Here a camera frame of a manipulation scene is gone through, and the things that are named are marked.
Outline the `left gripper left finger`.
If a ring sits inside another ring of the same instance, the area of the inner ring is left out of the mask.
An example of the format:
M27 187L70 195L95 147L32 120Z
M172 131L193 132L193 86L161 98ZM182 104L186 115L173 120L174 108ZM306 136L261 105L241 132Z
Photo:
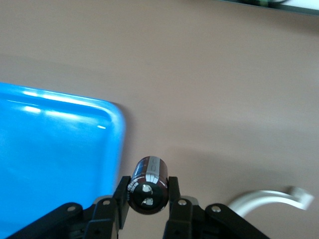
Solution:
M121 178L114 194L84 209L66 203L25 226L11 239L117 239L124 227L129 205L127 186L130 176Z

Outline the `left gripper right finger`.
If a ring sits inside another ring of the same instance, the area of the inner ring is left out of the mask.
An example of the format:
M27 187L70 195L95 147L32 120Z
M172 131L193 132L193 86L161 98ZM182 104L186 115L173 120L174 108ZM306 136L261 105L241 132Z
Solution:
M205 209L181 196L177 177L168 178L169 219L164 239L267 239L268 236L224 204Z

